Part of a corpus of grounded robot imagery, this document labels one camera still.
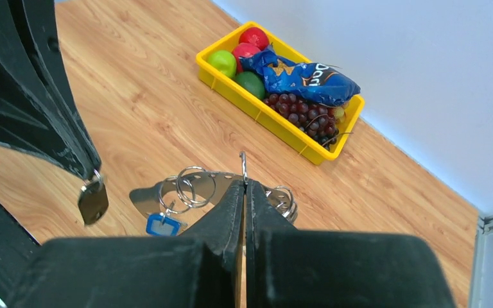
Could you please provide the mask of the black tag key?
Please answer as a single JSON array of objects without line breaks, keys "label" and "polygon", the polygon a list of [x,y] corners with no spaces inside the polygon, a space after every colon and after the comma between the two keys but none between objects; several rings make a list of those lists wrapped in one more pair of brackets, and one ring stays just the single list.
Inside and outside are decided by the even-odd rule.
[{"label": "black tag key", "polygon": [[98,170],[95,169],[93,178],[81,187],[77,204],[85,226],[97,223],[105,215],[108,196],[104,177]]}]

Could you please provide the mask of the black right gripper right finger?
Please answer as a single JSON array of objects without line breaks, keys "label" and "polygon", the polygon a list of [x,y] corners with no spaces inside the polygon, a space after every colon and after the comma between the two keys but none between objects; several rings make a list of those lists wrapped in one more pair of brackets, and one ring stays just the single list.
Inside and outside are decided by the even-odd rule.
[{"label": "black right gripper right finger", "polygon": [[299,230],[245,191],[249,307],[454,307],[440,263],[408,234]]}]

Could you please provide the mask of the blue tag key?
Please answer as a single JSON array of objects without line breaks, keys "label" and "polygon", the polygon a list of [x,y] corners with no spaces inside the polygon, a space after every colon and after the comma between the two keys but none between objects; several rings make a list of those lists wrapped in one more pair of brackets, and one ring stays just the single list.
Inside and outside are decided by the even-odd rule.
[{"label": "blue tag key", "polygon": [[146,233],[154,236],[176,236],[184,231],[188,224],[171,216],[174,206],[173,201],[164,212],[150,214],[147,219]]}]

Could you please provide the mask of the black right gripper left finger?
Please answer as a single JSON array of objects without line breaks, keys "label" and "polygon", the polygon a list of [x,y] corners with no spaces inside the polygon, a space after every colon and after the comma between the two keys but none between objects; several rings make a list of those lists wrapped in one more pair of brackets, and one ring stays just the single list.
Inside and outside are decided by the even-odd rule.
[{"label": "black right gripper left finger", "polygon": [[179,236],[62,237],[44,243],[9,307],[239,307],[245,185]]}]

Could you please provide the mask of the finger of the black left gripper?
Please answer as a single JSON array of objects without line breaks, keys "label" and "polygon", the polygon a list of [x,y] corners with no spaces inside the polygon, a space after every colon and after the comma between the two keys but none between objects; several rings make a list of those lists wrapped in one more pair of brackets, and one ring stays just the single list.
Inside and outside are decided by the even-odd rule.
[{"label": "finger of the black left gripper", "polygon": [[81,179],[102,178],[101,159],[74,102],[62,58],[54,1],[8,1],[15,28],[39,80],[52,130],[63,141],[53,156],[72,159],[62,168]]},{"label": "finger of the black left gripper", "polygon": [[47,118],[49,94],[23,48],[7,2],[0,1],[0,146],[63,169],[72,159],[51,154],[64,143]]}]

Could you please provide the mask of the silver metal key holder plate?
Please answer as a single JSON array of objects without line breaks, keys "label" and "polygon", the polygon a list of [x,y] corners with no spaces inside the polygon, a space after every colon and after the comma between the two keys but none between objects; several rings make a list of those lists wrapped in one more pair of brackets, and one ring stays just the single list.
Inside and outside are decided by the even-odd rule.
[{"label": "silver metal key holder plate", "polygon": [[[246,153],[242,151],[239,157],[239,174],[189,166],[151,187],[133,189],[129,193],[129,199],[145,217],[160,214],[163,219],[168,219],[198,210],[204,210],[208,214],[208,206],[217,207],[233,183],[260,184],[248,175]],[[296,229],[294,223],[298,216],[298,205],[291,189],[283,185],[260,186],[264,199],[285,220],[282,227]]]}]

